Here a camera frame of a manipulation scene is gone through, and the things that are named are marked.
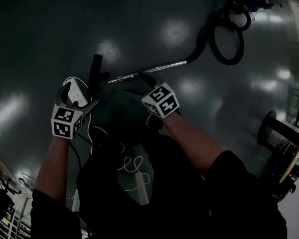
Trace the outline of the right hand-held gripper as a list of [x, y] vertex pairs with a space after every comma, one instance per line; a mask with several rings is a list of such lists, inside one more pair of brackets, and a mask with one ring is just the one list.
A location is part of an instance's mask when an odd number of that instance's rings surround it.
[[[146, 81], [152, 89], [155, 88], [155, 78], [142, 72], [139, 72], [138, 76]], [[124, 90], [124, 93], [134, 100], [142, 100], [148, 112], [161, 119], [166, 118], [180, 107], [173, 89], [167, 83], [162, 83], [148, 95], [146, 95], [147, 90], [143, 92]]]

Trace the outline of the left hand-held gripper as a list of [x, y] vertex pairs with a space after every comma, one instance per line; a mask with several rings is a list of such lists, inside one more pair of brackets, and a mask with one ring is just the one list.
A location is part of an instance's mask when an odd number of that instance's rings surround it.
[[72, 104], [68, 96], [70, 87], [71, 82], [68, 82], [58, 90], [51, 117], [52, 135], [68, 140], [76, 136], [82, 128], [83, 117], [89, 115], [99, 103], [99, 100], [94, 100], [84, 107], [67, 107], [66, 104]]

